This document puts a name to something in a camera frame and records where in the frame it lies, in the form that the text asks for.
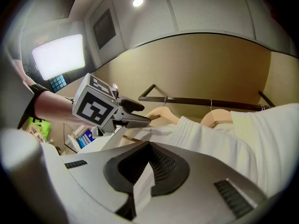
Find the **clothes rack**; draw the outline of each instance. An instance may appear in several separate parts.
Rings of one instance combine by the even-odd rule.
[[[187,104],[187,105],[204,105],[211,106],[211,99],[197,99],[197,98],[171,98],[171,97],[148,97],[147,95],[155,88],[155,84],[151,85],[139,98],[139,101],[149,101],[149,102],[161,102],[161,103],[175,103],[175,104]],[[274,104],[261,92],[259,95],[270,104],[268,105],[253,105],[245,104],[239,102],[223,101],[223,100],[214,100],[214,107],[223,107],[223,108],[232,108],[232,109],[242,109],[242,110],[251,110],[251,111],[261,111],[263,109],[270,109],[275,107]]]

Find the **beige wall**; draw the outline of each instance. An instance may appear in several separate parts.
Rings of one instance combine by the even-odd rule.
[[[263,93],[275,105],[299,103],[299,60],[271,52],[269,74]]]
[[[95,76],[134,100],[149,96],[218,99],[257,104],[271,52],[244,39],[215,34],[165,38],[129,50],[95,71]],[[146,114],[161,103],[142,102]],[[174,114],[202,118],[209,107],[167,104]]]

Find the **air vent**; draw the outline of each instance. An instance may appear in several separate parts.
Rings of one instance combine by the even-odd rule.
[[[116,35],[109,8],[94,24],[93,32],[99,50]]]
[[[80,160],[80,161],[65,163],[64,165],[66,166],[67,169],[69,169],[69,168],[76,168],[84,164],[87,164],[87,162],[85,160]]]
[[[216,182],[214,186],[236,218],[241,218],[253,210],[253,207],[228,180]]]

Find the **white knit garment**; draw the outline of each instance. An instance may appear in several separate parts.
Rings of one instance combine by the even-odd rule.
[[[297,167],[299,104],[261,112],[231,113],[234,132],[211,129],[181,117],[177,125],[136,128],[126,135],[210,155],[271,197],[288,184]]]

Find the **ceiling light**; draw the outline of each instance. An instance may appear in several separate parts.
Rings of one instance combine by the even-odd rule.
[[[134,1],[133,1],[133,6],[135,6],[135,7],[139,7],[139,6],[142,5],[143,1],[144,1],[144,0],[134,0]]]
[[[85,66],[82,35],[70,35],[47,42],[32,50],[44,80]]]

